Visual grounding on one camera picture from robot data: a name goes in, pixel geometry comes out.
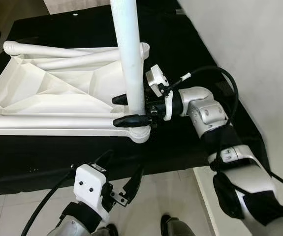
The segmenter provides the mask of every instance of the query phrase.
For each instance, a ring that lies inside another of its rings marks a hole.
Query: black strap
[[[273,191],[247,193],[243,199],[252,216],[264,226],[283,217],[283,206],[277,201]]]
[[[63,210],[62,215],[60,216],[60,223],[67,215],[71,215],[79,220],[90,233],[96,230],[102,220],[99,214],[97,214],[91,207],[82,202],[69,203],[69,205]]]

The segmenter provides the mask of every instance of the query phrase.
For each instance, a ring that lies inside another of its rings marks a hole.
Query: table
[[[140,38],[151,47],[145,72],[158,64],[171,83],[195,68],[215,65],[190,20],[175,14],[177,4],[151,7],[145,2],[138,2]],[[62,48],[117,46],[110,6],[76,13],[18,20],[8,40]],[[1,53],[0,73],[9,60],[10,56]],[[181,88],[192,86],[208,88],[229,113],[233,92],[221,74],[199,74]],[[262,137],[241,104],[234,126],[242,142],[268,168]],[[71,164],[93,161],[108,149],[115,152],[108,167],[110,179],[131,176],[138,164],[144,165],[145,174],[208,164],[190,119],[182,117],[160,123],[143,144],[126,137],[0,136],[0,194],[51,188]]]

